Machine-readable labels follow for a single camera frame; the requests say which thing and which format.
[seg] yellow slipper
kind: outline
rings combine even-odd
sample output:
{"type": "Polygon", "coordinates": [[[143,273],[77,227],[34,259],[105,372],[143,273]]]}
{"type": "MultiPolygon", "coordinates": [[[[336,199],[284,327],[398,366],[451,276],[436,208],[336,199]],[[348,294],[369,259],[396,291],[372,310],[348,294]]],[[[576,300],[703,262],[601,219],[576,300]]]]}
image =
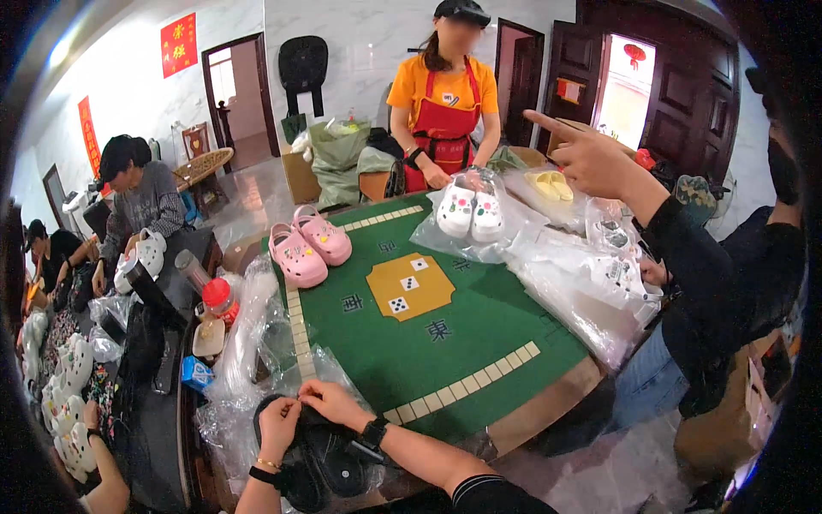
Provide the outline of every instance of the yellow slipper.
{"type": "Polygon", "coordinates": [[[565,181],[565,175],[558,171],[529,173],[525,178],[539,194],[551,201],[572,201],[574,192],[565,181]]]}

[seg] gray sweatshirt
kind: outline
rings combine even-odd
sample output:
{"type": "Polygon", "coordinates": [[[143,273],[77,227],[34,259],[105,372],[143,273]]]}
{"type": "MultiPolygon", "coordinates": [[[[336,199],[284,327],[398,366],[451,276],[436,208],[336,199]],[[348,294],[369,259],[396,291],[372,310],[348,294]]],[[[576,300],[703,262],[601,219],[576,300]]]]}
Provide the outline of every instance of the gray sweatshirt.
{"type": "Polygon", "coordinates": [[[168,166],[152,160],[143,166],[143,179],[135,189],[114,194],[100,256],[107,263],[116,263],[118,250],[129,232],[136,234],[148,229],[167,238],[180,230],[185,220],[186,209],[177,193],[174,175],[168,166]]]}

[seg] black slipper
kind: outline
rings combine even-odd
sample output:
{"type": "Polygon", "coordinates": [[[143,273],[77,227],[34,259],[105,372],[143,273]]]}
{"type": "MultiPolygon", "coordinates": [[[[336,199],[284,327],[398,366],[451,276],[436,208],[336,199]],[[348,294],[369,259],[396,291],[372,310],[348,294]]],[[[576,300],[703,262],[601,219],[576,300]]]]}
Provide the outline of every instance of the black slipper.
{"type": "Polygon", "coordinates": [[[297,437],[303,455],[322,474],[331,492],[342,498],[368,490],[365,465],[346,452],[356,433],[333,424],[308,405],[302,406],[297,422],[297,437]]]}
{"type": "MultiPolygon", "coordinates": [[[[271,402],[282,396],[280,394],[268,396],[257,406],[254,412],[254,434],[256,435],[257,446],[261,446],[262,442],[260,414],[271,402]]],[[[294,455],[292,451],[294,448],[295,444],[292,443],[283,457],[280,473],[283,474],[286,485],[285,490],[280,492],[289,501],[291,507],[305,514],[314,514],[324,509],[328,504],[326,489],[321,486],[321,478],[312,473],[311,467],[305,460],[298,459],[294,455]]]]}

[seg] red apron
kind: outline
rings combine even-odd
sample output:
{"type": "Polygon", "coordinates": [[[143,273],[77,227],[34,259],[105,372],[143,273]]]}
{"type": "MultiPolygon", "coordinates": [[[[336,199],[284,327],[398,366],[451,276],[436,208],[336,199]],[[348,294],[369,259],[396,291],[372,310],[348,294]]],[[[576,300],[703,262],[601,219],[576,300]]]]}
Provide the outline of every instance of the red apron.
{"type": "MultiPolygon", "coordinates": [[[[473,107],[458,109],[440,105],[432,100],[435,72],[428,72],[425,98],[421,100],[417,123],[411,134],[428,157],[449,175],[453,175],[473,162],[473,147],[469,135],[477,126],[480,111],[480,95],[477,79],[473,76],[471,63],[465,57],[465,71],[473,92],[473,107]]],[[[405,165],[405,191],[428,190],[423,172],[405,165]]]]}

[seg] orange t-shirt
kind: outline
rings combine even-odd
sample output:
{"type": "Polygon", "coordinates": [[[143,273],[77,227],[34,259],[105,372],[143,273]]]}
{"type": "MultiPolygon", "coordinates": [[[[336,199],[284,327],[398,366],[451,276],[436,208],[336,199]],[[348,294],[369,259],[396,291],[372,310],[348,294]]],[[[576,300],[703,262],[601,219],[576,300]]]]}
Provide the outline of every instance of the orange t-shirt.
{"type": "MultiPolygon", "coordinates": [[[[498,113],[500,107],[496,102],[496,80],[494,71],[477,59],[469,56],[474,79],[479,88],[480,112],[498,113]]],[[[421,100],[425,97],[425,86],[428,83],[428,68],[423,56],[412,57],[399,65],[394,85],[388,94],[386,103],[398,109],[411,109],[409,128],[417,123],[421,100]]],[[[457,109],[471,109],[474,106],[471,82],[468,71],[461,73],[438,72],[434,78],[434,91],[431,100],[448,106],[454,99],[457,109]]]]}

